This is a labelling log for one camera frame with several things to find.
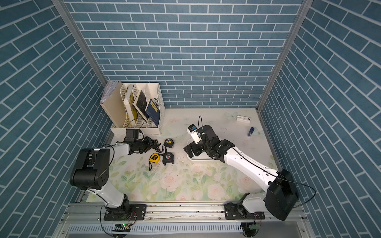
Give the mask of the black tape measure yellow label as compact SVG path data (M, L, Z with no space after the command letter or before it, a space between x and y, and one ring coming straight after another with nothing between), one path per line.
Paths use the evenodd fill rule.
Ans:
M167 164L174 164L174 154L171 152L166 152L162 155L162 162L166 166Z

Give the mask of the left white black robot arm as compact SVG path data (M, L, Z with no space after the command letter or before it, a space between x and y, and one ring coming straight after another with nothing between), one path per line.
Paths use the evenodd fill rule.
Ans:
M109 180L110 166L122 156L143 154L156 149L159 143L144 136L140 129L126 129L121 143L107 144L101 148L84 148L78 153L69 182L72 186L89 191L100 198L105 205L106 221L140 219L137 213L144 212L145 205L130 205L126 194L119 192Z

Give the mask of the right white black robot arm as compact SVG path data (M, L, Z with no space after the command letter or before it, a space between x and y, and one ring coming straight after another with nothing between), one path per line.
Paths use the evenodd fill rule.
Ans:
M296 182L290 172L285 169L279 172L254 160L229 140L219 139L209 125L198 129L192 124L187 133L193 139L184 147L189 158L204 153L210 159L242 172L266 192L264 203L267 211L278 220L286 220L298 200Z

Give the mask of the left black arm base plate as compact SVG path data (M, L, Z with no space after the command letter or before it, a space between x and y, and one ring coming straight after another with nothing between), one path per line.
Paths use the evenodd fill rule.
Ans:
M105 221L142 221L146 213L146 204L131 204L129 207L109 208L106 207Z

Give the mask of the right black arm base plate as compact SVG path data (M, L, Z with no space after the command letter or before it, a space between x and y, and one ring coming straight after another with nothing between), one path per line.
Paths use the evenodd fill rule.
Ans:
M263 212L249 212L242 204L240 203L226 203L224 205L224 214L226 220L264 220L265 214Z

